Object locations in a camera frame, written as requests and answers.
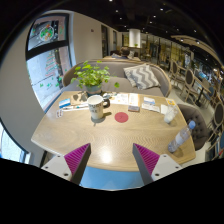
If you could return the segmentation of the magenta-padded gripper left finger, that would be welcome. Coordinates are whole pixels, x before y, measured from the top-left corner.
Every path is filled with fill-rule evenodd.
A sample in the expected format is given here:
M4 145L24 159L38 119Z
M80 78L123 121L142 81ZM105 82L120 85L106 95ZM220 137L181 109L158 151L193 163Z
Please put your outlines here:
M87 143L64 156L55 156L42 169L79 185L90 154L91 144Z

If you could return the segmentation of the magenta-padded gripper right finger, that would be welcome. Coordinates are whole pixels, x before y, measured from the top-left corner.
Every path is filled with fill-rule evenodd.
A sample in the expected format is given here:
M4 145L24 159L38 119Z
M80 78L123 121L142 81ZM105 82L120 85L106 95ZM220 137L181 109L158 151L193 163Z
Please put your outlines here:
M132 153L145 185L182 169L169 155L159 155L136 143L133 144Z

